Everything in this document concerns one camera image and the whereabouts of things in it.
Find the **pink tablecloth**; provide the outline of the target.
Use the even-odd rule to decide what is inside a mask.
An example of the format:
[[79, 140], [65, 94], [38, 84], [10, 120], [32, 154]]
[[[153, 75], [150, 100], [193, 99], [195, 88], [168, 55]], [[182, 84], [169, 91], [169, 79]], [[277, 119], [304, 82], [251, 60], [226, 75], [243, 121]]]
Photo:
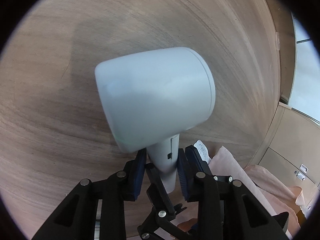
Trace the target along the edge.
[[272, 216], [289, 213], [286, 235], [289, 239], [300, 230], [297, 213], [305, 205], [303, 190], [299, 186], [288, 187], [266, 168], [251, 165], [242, 168], [231, 152], [220, 147], [209, 162], [212, 174], [232, 176], [240, 180]]

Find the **beige filing cabinet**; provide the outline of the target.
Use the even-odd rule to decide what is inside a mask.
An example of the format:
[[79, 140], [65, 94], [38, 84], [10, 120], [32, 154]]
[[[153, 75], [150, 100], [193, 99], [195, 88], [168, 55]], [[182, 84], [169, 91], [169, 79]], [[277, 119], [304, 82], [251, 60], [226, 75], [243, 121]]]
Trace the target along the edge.
[[319, 123], [279, 102], [250, 164], [266, 168], [288, 187], [300, 187], [308, 217], [319, 196]]

